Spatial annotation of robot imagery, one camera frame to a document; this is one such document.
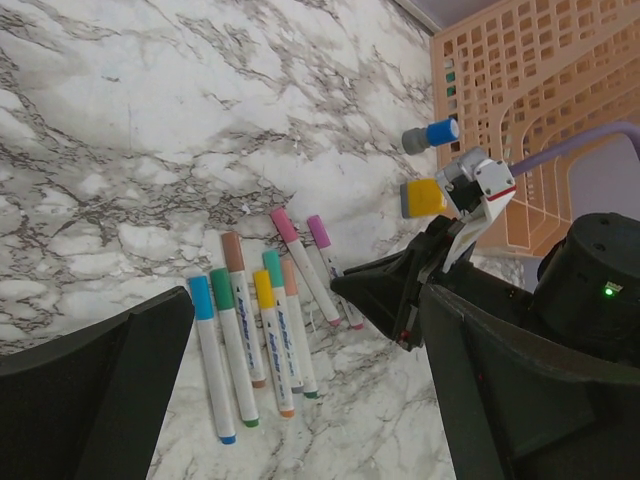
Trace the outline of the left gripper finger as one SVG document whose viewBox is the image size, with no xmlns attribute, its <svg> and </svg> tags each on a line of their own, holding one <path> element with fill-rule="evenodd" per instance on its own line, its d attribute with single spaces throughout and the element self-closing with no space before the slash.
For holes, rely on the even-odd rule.
<svg viewBox="0 0 640 480">
<path fill-rule="evenodd" d="M 2 357 L 2 478 L 145 478 L 193 320 L 175 287 Z"/>
</svg>

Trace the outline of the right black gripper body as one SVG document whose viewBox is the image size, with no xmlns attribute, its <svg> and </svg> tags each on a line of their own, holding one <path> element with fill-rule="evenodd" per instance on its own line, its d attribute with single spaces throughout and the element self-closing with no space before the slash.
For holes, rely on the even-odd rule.
<svg viewBox="0 0 640 480">
<path fill-rule="evenodd" d="M 639 224 L 587 214 L 527 292 L 459 261 L 419 277 L 422 330 L 461 479 L 639 475 Z"/>
</svg>

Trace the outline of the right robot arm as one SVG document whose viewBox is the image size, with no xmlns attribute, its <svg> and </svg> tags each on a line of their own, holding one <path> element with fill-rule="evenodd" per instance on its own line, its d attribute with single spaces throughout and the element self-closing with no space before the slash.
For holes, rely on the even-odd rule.
<svg viewBox="0 0 640 480">
<path fill-rule="evenodd" d="M 460 479 L 639 475 L 639 224 L 576 219 L 533 292 L 445 259 L 462 230 L 433 220 L 399 253 L 331 289 L 388 339 L 424 347 Z"/>
</svg>

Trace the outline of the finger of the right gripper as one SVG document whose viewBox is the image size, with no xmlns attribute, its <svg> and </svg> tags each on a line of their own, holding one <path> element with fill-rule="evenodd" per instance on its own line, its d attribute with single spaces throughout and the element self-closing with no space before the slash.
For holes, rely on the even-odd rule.
<svg viewBox="0 0 640 480">
<path fill-rule="evenodd" d="M 330 281 L 330 289 L 352 304 L 387 339 L 405 350 L 424 344 L 417 320 L 425 250 L 408 247 L 351 268 Z"/>
</svg>

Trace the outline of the magenta cap marker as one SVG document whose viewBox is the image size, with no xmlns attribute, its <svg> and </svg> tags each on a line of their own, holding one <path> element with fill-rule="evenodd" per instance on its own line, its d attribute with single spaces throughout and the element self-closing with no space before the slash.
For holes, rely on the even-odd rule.
<svg viewBox="0 0 640 480">
<path fill-rule="evenodd" d="M 334 280 L 341 277 L 343 275 L 343 270 L 338 263 L 331 239 L 321 217 L 319 215 L 309 217 L 307 219 L 307 225 L 325 264 L 329 278 Z M 350 327 L 355 330 L 363 329 L 365 326 L 365 319 L 361 312 L 342 297 L 340 297 L 340 302 L 346 313 Z"/>
</svg>

